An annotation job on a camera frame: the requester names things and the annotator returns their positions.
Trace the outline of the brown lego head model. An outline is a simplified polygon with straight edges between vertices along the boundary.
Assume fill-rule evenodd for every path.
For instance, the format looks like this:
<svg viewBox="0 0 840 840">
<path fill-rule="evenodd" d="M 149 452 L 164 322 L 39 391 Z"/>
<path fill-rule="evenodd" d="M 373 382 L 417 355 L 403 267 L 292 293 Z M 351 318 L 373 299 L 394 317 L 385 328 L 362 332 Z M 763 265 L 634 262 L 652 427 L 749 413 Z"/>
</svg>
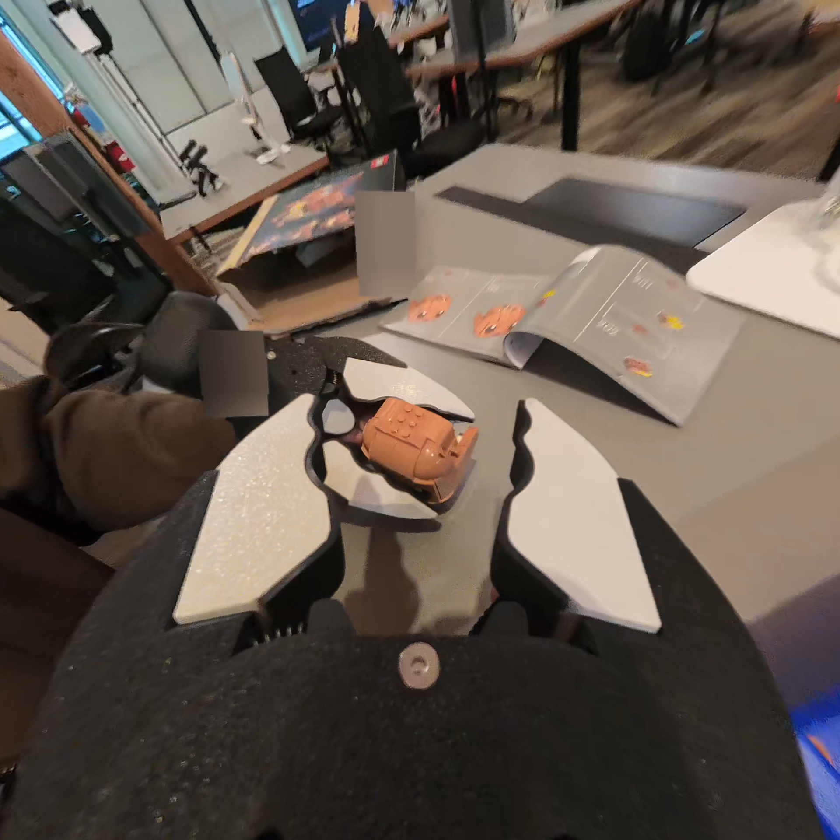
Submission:
<svg viewBox="0 0 840 840">
<path fill-rule="evenodd" d="M 434 505 L 444 505 L 461 488 L 480 431 L 458 433 L 430 408 L 390 396 L 361 434 L 361 451 L 373 464 Z"/>
</svg>

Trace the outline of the blue plastic parts bin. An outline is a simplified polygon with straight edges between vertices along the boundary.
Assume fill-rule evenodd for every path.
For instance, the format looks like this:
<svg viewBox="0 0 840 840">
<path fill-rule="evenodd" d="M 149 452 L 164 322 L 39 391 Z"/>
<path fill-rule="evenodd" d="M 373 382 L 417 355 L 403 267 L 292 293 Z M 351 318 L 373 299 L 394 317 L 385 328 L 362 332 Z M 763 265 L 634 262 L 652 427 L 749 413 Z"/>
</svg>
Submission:
<svg viewBox="0 0 840 840">
<path fill-rule="evenodd" d="M 797 747 L 823 833 L 839 838 L 839 696 L 827 696 L 791 712 Z"/>
</svg>

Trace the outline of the wall display screen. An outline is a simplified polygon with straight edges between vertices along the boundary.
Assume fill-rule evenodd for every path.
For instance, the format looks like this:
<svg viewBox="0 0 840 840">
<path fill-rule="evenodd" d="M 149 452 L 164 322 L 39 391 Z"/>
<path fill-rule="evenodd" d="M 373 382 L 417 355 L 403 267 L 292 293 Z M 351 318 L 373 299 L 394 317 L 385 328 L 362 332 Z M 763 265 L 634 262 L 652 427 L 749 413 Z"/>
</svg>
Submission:
<svg viewBox="0 0 840 840">
<path fill-rule="evenodd" d="M 345 38 L 347 9 L 353 1 L 289 1 L 307 52 L 319 50 L 325 39 Z"/>
</svg>

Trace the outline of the person's left forearm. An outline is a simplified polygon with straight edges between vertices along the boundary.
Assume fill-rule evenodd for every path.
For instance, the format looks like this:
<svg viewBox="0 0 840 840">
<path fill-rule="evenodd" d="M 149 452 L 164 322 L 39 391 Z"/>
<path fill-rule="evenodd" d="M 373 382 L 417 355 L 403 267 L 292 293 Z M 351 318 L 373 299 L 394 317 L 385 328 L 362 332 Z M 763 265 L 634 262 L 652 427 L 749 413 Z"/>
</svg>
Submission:
<svg viewBox="0 0 840 840">
<path fill-rule="evenodd" d="M 31 377 L 1 392 L 1 508 L 87 546 L 164 515 L 236 443 L 190 397 Z"/>
</svg>

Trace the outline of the black high-back chair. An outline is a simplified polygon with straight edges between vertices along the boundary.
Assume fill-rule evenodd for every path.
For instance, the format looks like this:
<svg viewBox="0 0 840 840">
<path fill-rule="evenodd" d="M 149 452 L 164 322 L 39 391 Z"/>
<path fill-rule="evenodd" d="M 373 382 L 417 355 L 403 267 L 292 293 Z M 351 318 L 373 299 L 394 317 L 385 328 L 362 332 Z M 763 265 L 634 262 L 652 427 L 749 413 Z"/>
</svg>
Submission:
<svg viewBox="0 0 840 840">
<path fill-rule="evenodd" d="M 376 152 L 395 151 L 406 179 L 425 179 L 475 152 L 485 131 L 472 119 L 423 135 L 414 89 L 378 28 L 338 49 L 339 66 L 370 114 Z"/>
<path fill-rule="evenodd" d="M 333 132 L 343 116 L 340 106 L 321 108 L 293 58 L 285 47 L 254 59 L 255 67 L 275 99 L 293 142 L 333 142 Z"/>
</svg>

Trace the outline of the lego instruction booklet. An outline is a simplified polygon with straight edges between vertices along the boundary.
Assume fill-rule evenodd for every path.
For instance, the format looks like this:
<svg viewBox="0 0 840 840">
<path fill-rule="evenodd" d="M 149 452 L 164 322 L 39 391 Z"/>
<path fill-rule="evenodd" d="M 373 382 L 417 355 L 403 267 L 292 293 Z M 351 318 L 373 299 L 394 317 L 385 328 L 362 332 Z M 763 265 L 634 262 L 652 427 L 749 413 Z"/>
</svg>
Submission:
<svg viewBox="0 0 840 840">
<path fill-rule="evenodd" d="M 655 259 L 598 245 L 555 277 L 437 266 L 381 326 L 516 370 L 555 344 L 683 427 L 743 324 Z"/>
</svg>

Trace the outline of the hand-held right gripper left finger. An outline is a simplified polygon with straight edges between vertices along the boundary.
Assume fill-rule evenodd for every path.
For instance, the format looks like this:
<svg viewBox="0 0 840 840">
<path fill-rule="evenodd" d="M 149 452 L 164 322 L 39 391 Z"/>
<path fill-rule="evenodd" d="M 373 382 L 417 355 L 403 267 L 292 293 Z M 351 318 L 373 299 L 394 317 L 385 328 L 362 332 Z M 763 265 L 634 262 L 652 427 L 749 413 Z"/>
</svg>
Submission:
<svg viewBox="0 0 840 840">
<path fill-rule="evenodd" d="M 299 396 L 224 458 L 175 603 L 177 625 L 251 614 L 293 628 L 339 589 L 343 540 L 315 470 L 316 408 L 315 395 Z"/>
</svg>

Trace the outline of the black mesh office chair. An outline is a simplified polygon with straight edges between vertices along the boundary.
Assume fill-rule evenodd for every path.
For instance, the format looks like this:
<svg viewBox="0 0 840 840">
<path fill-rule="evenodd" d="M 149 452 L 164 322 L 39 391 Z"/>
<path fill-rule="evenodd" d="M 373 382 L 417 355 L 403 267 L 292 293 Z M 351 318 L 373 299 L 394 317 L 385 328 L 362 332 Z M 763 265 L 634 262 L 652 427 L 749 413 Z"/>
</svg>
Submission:
<svg viewBox="0 0 840 840">
<path fill-rule="evenodd" d="M 200 397 L 200 333 L 241 327 L 218 299 L 174 291 L 145 324 L 91 314 L 60 328 L 47 344 L 43 371 L 67 392 L 150 390 Z"/>
</svg>

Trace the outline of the open printed cardboard box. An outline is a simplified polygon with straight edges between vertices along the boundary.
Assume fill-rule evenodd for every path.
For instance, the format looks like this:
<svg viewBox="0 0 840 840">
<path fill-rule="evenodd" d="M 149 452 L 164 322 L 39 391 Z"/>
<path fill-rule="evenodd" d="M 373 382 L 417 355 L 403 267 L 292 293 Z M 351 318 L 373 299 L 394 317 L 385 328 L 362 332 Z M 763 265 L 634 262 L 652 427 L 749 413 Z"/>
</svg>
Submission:
<svg viewBox="0 0 840 840">
<path fill-rule="evenodd" d="M 358 268 L 356 199 L 405 189 L 401 156 L 389 150 L 279 192 L 259 206 L 215 280 L 252 307 L 252 329 L 275 335 L 385 308 L 395 295 Z"/>
</svg>

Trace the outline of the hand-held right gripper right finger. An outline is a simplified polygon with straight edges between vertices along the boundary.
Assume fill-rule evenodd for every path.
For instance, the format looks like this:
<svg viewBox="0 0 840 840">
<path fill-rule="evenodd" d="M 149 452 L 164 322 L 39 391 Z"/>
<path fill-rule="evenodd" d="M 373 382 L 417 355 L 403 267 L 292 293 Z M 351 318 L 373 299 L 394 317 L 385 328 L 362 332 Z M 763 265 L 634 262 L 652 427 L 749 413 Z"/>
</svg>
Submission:
<svg viewBox="0 0 840 840">
<path fill-rule="evenodd" d="M 620 479 L 585 437 L 535 398 L 518 404 L 511 492 L 492 548 L 499 602 L 519 605 L 532 634 L 563 614 L 644 634 L 662 619 Z"/>
</svg>

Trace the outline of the grey office desk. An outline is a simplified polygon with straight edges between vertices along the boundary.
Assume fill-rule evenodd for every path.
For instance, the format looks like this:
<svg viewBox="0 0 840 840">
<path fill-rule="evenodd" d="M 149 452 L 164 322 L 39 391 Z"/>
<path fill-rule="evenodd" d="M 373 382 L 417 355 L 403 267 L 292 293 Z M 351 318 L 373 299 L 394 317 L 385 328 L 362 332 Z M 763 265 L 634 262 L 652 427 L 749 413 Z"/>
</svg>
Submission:
<svg viewBox="0 0 840 840">
<path fill-rule="evenodd" d="M 246 152 L 226 155 L 213 165 L 223 186 L 218 192 L 195 196 L 161 212 L 164 238 L 180 244 L 204 234 L 267 198 L 329 168 L 329 157 L 306 145 L 281 148 L 267 163 Z"/>
</svg>

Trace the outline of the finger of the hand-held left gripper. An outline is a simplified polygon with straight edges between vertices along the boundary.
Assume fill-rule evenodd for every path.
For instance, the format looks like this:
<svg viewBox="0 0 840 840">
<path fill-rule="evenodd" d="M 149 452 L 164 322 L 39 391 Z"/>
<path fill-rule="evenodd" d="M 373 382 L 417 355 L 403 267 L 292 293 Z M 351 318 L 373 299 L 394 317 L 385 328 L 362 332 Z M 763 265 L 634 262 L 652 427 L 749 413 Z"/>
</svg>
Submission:
<svg viewBox="0 0 840 840">
<path fill-rule="evenodd" d="M 325 465 L 323 484 L 349 506 L 390 518 L 436 520 L 431 507 L 406 490 L 390 484 L 382 475 L 365 469 L 349 447 L 340 441 L 322 445 Z"/>
<path fill-rule="evenodd" d="M 356 402 L 376 403 L 393 397 L 461 421 L 475 413 L 456 394 L 412 367 L 349 358 L 343 367 L 347 392 Z"/>
</svg>

